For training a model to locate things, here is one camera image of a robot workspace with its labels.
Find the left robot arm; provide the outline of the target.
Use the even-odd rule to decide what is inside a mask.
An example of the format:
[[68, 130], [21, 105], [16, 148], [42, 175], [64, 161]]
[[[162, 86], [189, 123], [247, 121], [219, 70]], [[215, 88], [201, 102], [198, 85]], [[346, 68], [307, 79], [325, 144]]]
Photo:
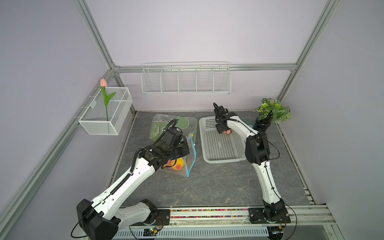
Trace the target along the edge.
[[149, 200], [144, 199], [127, 208], [122, 208], [122, 204], [158, 169], [189, 153], [182, 130], [178, 127], [166, 129], [153, 144], [135, 152], [131, 167], [109, 188], [91, 201], [80, 201], [77, 225], [91, 240], [111, 240], [123, 228], [137, 223], [153, 223], [157, 207]]

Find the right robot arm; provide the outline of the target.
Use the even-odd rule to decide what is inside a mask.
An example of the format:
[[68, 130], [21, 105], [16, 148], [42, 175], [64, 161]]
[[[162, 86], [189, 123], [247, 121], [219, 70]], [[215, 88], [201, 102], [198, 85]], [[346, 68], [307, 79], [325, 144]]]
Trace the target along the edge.
[[271, 171], [271, 151], [267, 135], [252, 129], [236, 113], [223, 106], [216, 103], [213, 103], [213, 106], [218, 133], [236, 132], [246, 143], [246, 159], [256, 170], [262, 187], [265, 220], [272, 223], [287, 217], [285, 202], [277, 190]]

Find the clear blue-zipper bag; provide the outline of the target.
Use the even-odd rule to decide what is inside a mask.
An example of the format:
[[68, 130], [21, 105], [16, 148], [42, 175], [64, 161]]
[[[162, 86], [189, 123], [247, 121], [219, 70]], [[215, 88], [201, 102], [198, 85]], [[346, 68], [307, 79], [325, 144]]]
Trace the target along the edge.
[[186, 178], [190, 176], [192, 168], [197, 160], [196, 130], [188, 134], [187, 143], [189, 146], [190, 153], [185, 157], [178, 158], [176, 163], [175, 160], [168, 161], [166, 166], [169, 166], [169, 168], [160, 169], [161, 171], [172, 174], [178, 174]]

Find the yellow-red peach front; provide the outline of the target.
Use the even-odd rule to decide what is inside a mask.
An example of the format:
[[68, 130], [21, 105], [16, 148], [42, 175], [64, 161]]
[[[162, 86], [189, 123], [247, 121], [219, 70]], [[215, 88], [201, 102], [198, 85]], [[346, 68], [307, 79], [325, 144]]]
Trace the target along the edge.
[[183, 158], [178, 158], [176, 165], [172, 167], [173, 170], [179, 171], [185, 166], [185, 161]]

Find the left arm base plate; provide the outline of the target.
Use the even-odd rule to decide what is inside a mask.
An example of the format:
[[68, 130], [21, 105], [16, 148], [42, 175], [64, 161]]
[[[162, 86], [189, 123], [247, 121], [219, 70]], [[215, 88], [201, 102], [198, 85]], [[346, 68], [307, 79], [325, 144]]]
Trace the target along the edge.
[[168, 226], [171, 220], [170, 209], [157, 209], [151, 212], [144, 222], [133, 224], [133, 226]]

